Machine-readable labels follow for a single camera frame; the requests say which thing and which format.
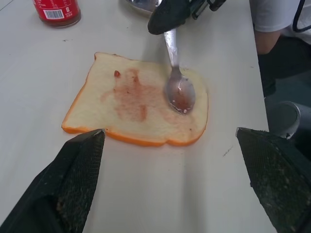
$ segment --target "spoon bowl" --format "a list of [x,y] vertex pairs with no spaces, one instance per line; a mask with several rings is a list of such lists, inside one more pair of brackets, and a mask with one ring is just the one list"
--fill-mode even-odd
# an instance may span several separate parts
[[178,113],[186,115],[195,103],[195,91],[192,82],[181,74],[179,68],[173,67],[165,92],[170,106]]

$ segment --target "metal bowl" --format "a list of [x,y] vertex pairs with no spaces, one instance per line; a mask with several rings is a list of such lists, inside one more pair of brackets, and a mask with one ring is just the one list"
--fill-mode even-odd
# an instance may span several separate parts
[[144,15],[150,16],[162,0],[124,0]]

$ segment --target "white shirt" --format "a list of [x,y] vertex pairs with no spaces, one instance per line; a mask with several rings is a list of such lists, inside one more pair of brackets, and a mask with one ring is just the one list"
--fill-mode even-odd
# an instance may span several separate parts
[[[311,29],[302,33],[293,31],[293,20],[300,0],[250,0],[252,19],[258,32],[275,32],[298,37],[311,44]],[[311,0],[306,0],[297,27],[311,25]]]

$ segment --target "can label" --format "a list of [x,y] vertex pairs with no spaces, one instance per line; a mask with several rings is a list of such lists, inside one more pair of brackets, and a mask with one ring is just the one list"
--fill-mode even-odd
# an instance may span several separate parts
[[63,21],[75,17],[80,9],[77,0],[33,0],[44,20]]

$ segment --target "black cable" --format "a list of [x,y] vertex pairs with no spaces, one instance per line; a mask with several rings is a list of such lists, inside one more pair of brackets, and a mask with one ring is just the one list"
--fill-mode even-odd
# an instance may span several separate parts
[[299,17],[301,15],[301,11],[303,9],[303,5],[305,4],[305,0],[300,0],[300,3],[298,5],[298,9],[297,9],[297,12],[295,14],[295,17],[294,17],[294,21],[293,21],[293,31],[294,32],[297,32],[297,33],[303,33],[309,29],[311,29],[311,25],[308,26],[308,27],[305,27],[305,28],[302,28],[302,29],[299,29],[297,27],[297,24],[298,24],[298,20],[299,20]]

